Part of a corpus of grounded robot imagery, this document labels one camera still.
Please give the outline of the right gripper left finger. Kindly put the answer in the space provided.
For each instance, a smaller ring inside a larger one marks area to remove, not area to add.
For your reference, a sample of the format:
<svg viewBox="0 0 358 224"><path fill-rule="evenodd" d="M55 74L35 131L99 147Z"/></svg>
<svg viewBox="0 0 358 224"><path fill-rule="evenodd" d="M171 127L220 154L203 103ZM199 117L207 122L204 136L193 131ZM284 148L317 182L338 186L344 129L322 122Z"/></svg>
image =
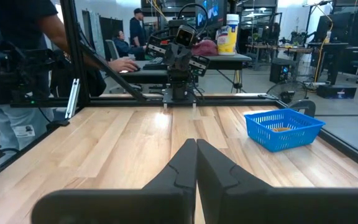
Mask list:
<svg viewBox="0 0 358 224"><path fill-rule="evenodd" d="M193 223L197 143L187 139L141 189L58 190L36 202L31 222Z"/></svg>

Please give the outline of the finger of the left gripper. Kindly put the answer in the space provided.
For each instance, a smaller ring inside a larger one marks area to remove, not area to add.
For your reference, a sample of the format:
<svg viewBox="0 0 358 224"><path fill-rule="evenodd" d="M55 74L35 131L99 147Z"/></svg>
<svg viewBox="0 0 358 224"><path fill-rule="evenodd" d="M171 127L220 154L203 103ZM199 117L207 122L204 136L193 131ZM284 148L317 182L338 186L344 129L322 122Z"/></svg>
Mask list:
<svg viewBox="0 0 358 224"><path fill-rule="evenodd" d="M165 64L173 69L178 70L177 58L179 56L179 46L174 43L169 43L165 52Z"/></svg>
<svg viewBox="0 0 358 224"><path fill-rule="evenodd" d="M181 50L178 61L178 68L182 71L186 71L189 68L189 62L192 58L191 49L184 48Z"/></svg>

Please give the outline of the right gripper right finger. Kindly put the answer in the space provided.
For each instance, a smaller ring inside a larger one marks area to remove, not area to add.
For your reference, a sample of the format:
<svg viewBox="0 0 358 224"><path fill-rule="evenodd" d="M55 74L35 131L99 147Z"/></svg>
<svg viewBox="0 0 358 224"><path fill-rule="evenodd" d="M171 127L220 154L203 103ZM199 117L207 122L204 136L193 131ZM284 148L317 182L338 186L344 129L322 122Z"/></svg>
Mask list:
<svg viewBox="0 0 358 224"><path fill-rule="evenodd" d="M273 187L204 139L197 145L206 223L358 223L358 188Z"/></svg>

